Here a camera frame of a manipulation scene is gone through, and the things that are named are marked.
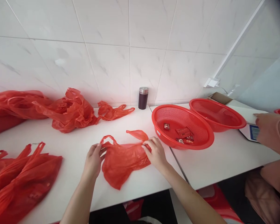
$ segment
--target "digital scale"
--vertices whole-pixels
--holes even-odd
[[[250,141],[258,142],[257,137],[259,135],[259,127],[256,125],[256,116],[253,114],[265,114],[268,113],[263,110],[256,110],[252,108],[244,108],[239,106],[232,106],[228,105],[231,109],[234,109],[236,112],[238,112],[240,115],[243,116],[243,118],[246,120],[247,125],[239,129],[239,131]]]

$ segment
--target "thermos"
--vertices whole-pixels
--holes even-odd
[[[148,98],[148,88],[140,87],[139,88],[139,103],[138,103],[138,108],[140,110],[146,109],[147,98]]]

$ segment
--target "stack of red bags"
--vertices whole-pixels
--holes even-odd
[[[50,191],[62,157],[41,154],[41,142],[31,156],[31,144],[16,159],[0,151],[0,223],[18,223]]]
[[[113,109],[104,101],[98,103],[99,117],[93,107],[84,99],[79,90],[68,88],[65,97],[53,101],[40,91],[0,92],[0,133],[26,119],[53,119],[52,127],[62,133],[76,128],[98,124],[100,119],[115,120],[133,112],[135,108],[124,110],[126,105]]]

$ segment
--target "small red packet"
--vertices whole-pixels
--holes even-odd
[[[188,128],[176,129],[176,132],[178,133],[178,135],[181,138],[186,138],[186,137],[189,137],[189,136],[193,136],[193,133]]]
[[[184,140],[184,142],[185,142],[185,143],[188,143],[188,144],[191,144],[191,143],[193,143],[193,141],[191,141],[191,140],[188,140],[188,139],[185,139],[185,140]]]
[[[179,143],[182,143],[182,144],[184,144],[184,141],[183,141],[183,139],[179,139],[179,138],[176,138],[176,140],[179,142]]]
[[[170,130],[170,124],[164,123],[164,129],[165,129],[165,130]]]

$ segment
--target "basket rim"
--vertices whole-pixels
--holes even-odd
[[[221,123],[218,123],[218,122],[215,122],[209,118],[206,118],[204,117],[203,115],[201,115],[200,113],[197,112],[197,110],[195,110],[194,108],[192,108],[192,103],[193,102],[196,102],[196,101],[204,101],[204,102],[209,102],[211,104],[215,104],[215,105],[218,105],[218,106],[221,106],[222,108],[225,108],[226,110],[228,110],[229,112],[233,113],[238,119],[240,119],[241,121],[241,125],[238,125],[238,126],[229,126],[229,125],[225,125],[225,124],[221,124]],[[197,98],[197,99],[192,99],[190,100],[189,102],[189,106],[190,106],[190,109],[193,110],[195,113],[197,113],[199,116],[203,117],[204,119],[206,119],[207,121],[213,123],[213,124],[216,124],[218,126],[221,126],[221,127],[225,127],[225,128],[229,128],[229,129],[242,129],[244,128],[246,125],[247,125],[247,122],[246,120],[243,118],[242,115],[240,115],[238,112],[236,112],[234,109],[222,104],[222,103],[219,103],[217,101],[213,101],[213,100],[208,100],[208,99],[202,99],[202,98]]]
[[[183,110],[193,116],[195,116],[196,118],[198,118],[205,126],[207,132],[208,132],[208,135],[209,135],[209,139],[206,143],[202,144],[202,145],[197,145],[197,146],[193,146],[193,145],[186,145],[186,144],[182,144],[182,143],[179,143],[177,141],[174,141],[172,138],[170,138],[163,130],[161,130],[159,128],[159,126],[157,125],[156,123],[156,120],[155,120],[155,114],[156,112],[159,110],[159,109],[162,109],[162,108],[165,108],[165,107],[171,107],[171,108],[177,108],[177,109],[180,109],[180,110]],[[187,108],[184,108],[184,107],[181,107],[181,106],[178,106],[178,105],[172,105],[172,104],[164,104],[164,105],[160,105],[158,107],[156,107],[153,111],[152,111],[152,123],[153,125],[155,126],[155,128],[167,139],[169,140],[170,142],[174,143],[174,144],[177,144],[178,146],[180,147],[183,147],[183,148],[186,148],[186,149],[193,149],[193,150],[202,150],[201,148],[203,147],[203,149],[206,149],[208,147],[210,147],[214,140],[215,140],[215,135],[214,135],[214,131],[212,130],[211,126],[200,116],[198,115],[197,113],[195,112],[192,112],[190,111],[189,109]]]

